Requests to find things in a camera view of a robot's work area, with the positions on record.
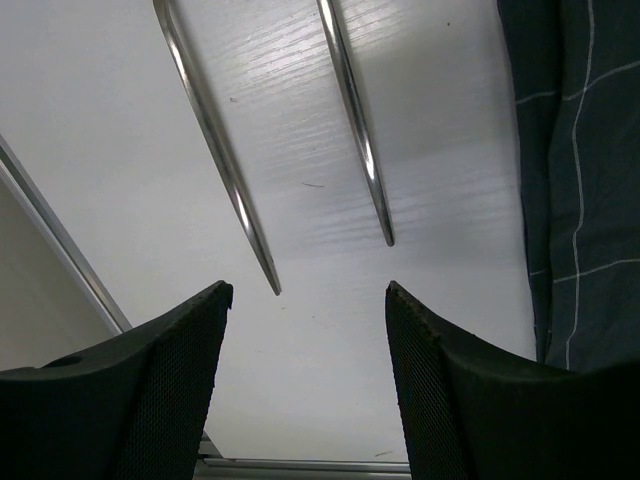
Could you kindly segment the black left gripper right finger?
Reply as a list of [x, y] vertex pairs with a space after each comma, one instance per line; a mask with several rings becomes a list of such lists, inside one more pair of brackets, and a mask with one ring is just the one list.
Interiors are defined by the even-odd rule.
[[385, 321], [415, 479], [635, 479], [639, 366], [576, 373], [494, 346], [397, 282]]

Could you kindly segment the silver metal spoon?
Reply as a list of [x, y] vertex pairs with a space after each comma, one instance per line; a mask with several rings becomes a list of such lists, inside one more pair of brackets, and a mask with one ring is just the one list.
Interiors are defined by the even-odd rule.
[[359, 94], [356, 76], [349, 54], [348, 37], [342, 32], [341, 21], [335, 1], [316, 2], [336, 81], [341, 93], [345, 112], [352, 130], [367, 187], [382, 230], [385, 243], [395, 245], [395, 234], [386, 191], [381, 177], [379, 162], [368, 129], [364, 104]]

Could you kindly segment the dark grey checked cloth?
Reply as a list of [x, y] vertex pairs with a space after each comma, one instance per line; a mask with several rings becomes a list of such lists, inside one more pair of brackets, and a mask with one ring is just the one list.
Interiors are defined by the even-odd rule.
[[540, 363], [639, 357], [639, 5], [501, 1]]

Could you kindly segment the silver metal fork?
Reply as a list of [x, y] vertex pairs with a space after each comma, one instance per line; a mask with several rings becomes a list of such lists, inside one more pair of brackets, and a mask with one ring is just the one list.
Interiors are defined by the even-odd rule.
[[189, 41], [180, 33], [174, 3], [155, 1], [153, 7], [179, 79], [233, 210], [271, 290], [278, 296], [282, 293], [282, 287], [268, 240], [206, 75], [197, 55], [190, 48]]

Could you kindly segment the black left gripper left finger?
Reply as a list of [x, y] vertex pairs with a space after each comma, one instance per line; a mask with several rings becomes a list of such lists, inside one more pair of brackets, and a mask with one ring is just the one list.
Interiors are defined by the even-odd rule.
[[232, 302], [219, 281], [93, 347], [2, 372], [2, 478], [192, 478]]

